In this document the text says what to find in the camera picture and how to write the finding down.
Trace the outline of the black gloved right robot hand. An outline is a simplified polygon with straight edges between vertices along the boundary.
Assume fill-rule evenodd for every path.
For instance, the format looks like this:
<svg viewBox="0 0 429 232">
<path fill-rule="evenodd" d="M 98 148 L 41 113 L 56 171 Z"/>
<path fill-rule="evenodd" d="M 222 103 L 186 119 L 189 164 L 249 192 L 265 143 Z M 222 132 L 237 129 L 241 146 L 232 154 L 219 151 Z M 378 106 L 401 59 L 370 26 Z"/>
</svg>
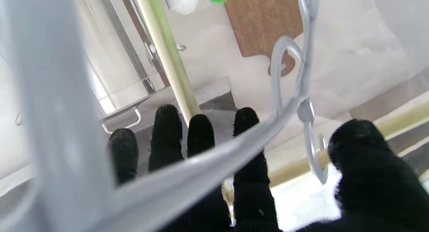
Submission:
<svg viewBox="0 0 429 232">
<path fill-rule="evenodd" d="M 258 123 L 251 107 L 237 110 L 233 136 Z M 182 138 L 176 107 L 159 107 L 150 144 L 150 172 L 184 160 Z M 202 154 L 215 144 L 208 117 L 193 116 L 187 134 L 187 157 Z M 135 179 L 138 144 L 134 132 L 117 129 L 110 135 L 107 147 L 117 185 Z M 428 193 L 416 173 L 394 154 L 372 122 L 353 119 L 344 123 L 331 136 L 328 155 L 342 174 L 334 194 L 341 216 L 311 223 L 296 232 L 428 232 Z M 262 150 L 234 174 L 234 226 L 219 186 L 158 232 L 282 232 L 269 185 Z"/>
</svg>

